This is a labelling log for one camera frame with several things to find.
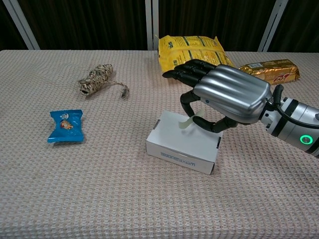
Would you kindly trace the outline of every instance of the gold packaging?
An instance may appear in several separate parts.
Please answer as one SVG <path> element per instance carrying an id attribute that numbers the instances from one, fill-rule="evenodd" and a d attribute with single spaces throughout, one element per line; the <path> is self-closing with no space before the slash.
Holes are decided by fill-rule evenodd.
<path id="1" fill-rule="evenodd" d="M 287 59 L 247 64 L 241 66 L 239 70 L 271 85 L 293 82 L 300 77 L 298 67 Z"/>

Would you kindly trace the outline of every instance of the rope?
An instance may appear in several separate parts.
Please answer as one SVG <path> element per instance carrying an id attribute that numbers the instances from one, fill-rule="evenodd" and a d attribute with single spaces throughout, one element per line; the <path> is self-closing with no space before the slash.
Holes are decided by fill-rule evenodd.
<path id="1" fill-rule="evenodd" d="M 79 80 L 80 92 L 83 95 L 88 96 L 97 92 L 104 86 L 104 84 L 121 85 L 124 87 L 121 98 L 127 98 L 129 96 L 130 89 L 122 82 L 110 80 L 112 72 L 113 66 L 111 64 L 98 65 L 94 70 L 90 71 L 89 75 L 86 78 Z"/>

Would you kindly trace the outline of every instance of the cable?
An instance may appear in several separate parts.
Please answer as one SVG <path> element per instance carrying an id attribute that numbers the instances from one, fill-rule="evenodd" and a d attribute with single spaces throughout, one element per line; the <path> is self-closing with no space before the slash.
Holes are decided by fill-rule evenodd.
<path id="1" fill-rule="evenodd" d="M 280 107 L 280 99 L 281 99 L 281 93 L 284 90 L 284 87 L 282 85 L 277 85 L 274 89 L 273 92 L 273 98 L 274 98 L 274 104 L 275 104 L 275 109 L 278 111 L 278 113 L 285 119 L 288 120 L 291 123 L 294 123 L 298 126 L 301 127 L 306 127 L 306 128 L 314 128 L 314 129 L 319 129 L 319 125 L 317 124 L 309 124 L 309 123 L 304 123 L 299 120 L 296 120 L 294 118 L 291 118 L 289 115 L 287 115 Z"/>

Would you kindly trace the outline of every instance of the red logo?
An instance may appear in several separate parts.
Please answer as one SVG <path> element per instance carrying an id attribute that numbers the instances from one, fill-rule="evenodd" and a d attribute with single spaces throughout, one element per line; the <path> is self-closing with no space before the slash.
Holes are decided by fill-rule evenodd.
<path id="1" fill-rule="evenodd" d="M 288 76 L 290 76 L 290 73 L 279 75 L 274 79 L 274 82 L 285 80 Z"/>

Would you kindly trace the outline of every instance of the green led light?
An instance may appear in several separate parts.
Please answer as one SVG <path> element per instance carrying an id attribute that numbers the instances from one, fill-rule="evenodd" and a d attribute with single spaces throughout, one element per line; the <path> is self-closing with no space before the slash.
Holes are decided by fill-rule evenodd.
<path id="1" fill-rule="evenodd" d="M 302 135 L 301 137 L 300 137 L 300 142 L 301 143 L 303 143 L 303 144 L 311 144 L 311 143 L 313 143 L 313 138 L 310 136 L 310 135 L 306 135 L 306 134 L 304 134 L 304 135 Z"/>

